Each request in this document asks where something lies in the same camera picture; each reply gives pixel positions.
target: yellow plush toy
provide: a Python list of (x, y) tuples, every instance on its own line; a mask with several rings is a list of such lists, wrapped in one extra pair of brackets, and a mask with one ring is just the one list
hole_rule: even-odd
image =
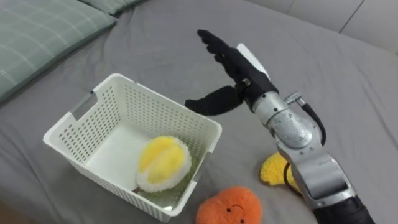
[(192, 158), (188, 147), (179, 139), (160, 136), (147, 144), (137, 169), (137, 185), (154, 193), (175, 187), (189, 172)]
[(270, 186), (284, 185), (285, 177), (289, 183), (290, 188), (297, 194), (300, 194), (299, 188), (294, 181), (292, 175), (292, 168), (289, 166), (286, 173), (285, 169), (287, 161), (279, 154), (279, 152), (270, 156), (261, 167), (260, 179)]

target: stuffed toy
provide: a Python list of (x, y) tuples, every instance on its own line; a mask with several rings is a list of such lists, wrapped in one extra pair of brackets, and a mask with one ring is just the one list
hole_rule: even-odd
[(200, 205), (196, 224), (261, 224), (262, 207), (245, 187), (231, 187)]
[(292, 168), (279, 152), (270, 156), (262, 164), (260, 179), (270, 186), (287, 185), (294, 193), (301, 196), (292, 175)]
[(137, 185), (140, 190), (148, 193), (171, 189), (184, 179), (191, 166), (192, 157), (181, 140), (172, 136), (157, 137), (141, 153)]

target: orange plush toy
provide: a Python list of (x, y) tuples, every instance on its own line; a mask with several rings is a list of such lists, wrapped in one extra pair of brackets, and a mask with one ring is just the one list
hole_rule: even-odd
[(201, 204), (197, 224), (261, 224), (262, 208), (257, 196), (244, 187), (232, 187)]

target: robotic hand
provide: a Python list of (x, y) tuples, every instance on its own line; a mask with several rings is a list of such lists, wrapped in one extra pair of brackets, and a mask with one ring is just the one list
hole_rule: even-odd
[[(187, 100), (185, 106), (199, 114), (214, 116), (246, 102), (292, 166), (300, 192), (319, 224), (374, 224), (340, 165), (324, 150), (325, 128), (301, 94), (294, 93), (283, 100), (267, 75), (238, 49), (206, 30), (199, 30), (198, 35), (235, 86), (225, 86), (199, 100)], [(289, 105), (295, 102), (314, 122), (292, 111)]]

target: basket handle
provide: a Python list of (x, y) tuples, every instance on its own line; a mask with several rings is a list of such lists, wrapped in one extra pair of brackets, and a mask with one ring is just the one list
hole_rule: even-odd
[(71, 109), (71, 114), (75, 120), (80, 120), (98, 102), (97, 94), (91, 90), (77, 105)]

